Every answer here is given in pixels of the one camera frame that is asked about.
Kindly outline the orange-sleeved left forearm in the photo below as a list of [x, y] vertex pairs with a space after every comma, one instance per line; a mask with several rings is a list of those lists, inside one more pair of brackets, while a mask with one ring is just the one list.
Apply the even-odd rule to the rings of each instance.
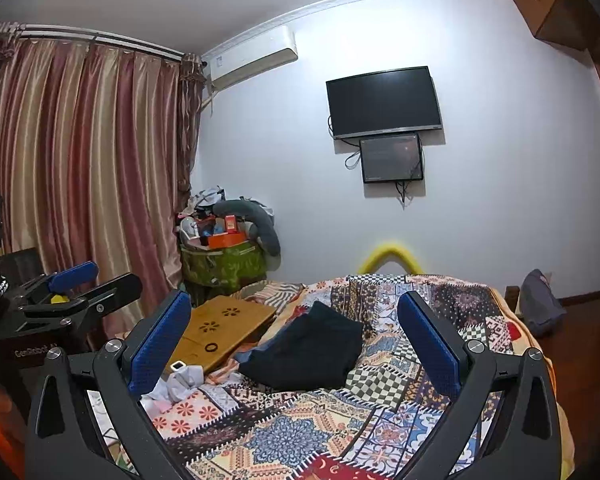
[[8, 434], [0, 426], [0, 465], [16, 479], [26, 478], [24, 471], [24, 445]]

